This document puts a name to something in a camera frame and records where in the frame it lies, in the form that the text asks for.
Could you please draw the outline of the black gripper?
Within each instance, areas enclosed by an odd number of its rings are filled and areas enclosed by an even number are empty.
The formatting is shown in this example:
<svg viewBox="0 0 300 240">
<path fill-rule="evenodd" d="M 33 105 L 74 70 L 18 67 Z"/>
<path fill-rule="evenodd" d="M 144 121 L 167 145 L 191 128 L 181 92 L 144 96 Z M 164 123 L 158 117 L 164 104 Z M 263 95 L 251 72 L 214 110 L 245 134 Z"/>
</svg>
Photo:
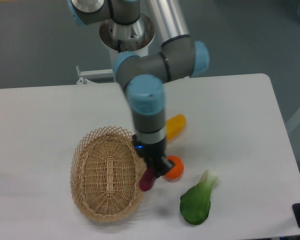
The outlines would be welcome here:
<svg viewBox="0 0 300 240">
<path fill-rule="evenodd" d="M 138 140 L 138 136 L 134 134 L 131 142 L 135 151 L 141 158 L 144 160 L 150 158 L 154 159 L 153 165 L 156 177 L 164 176 L 175 166 L 175 164 L 166 157 L 166 138 L 155 143 L 143 143 Z"/>
</svg>

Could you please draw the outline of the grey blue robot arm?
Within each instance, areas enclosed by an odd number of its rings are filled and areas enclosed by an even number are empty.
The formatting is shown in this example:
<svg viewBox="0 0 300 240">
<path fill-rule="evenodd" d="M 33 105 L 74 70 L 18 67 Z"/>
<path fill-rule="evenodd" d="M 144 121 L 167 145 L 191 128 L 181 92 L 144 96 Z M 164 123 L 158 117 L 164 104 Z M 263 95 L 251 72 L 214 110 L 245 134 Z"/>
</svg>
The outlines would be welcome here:
<svg viewBox="0 0 300 240">
<path fill-rule="evenodd" d="M 74 20 L 101 23 L 104 44 L 117 51 L 112 71 L 131 109 L 137 153 L 156 178 L 173 168 L 166 151 L 164 84 L 204 72 L 207 47 L 192 39 L 177 0 L 148 0 L 143 15 L 138 0 L 70 0 Z"/>
</svg>

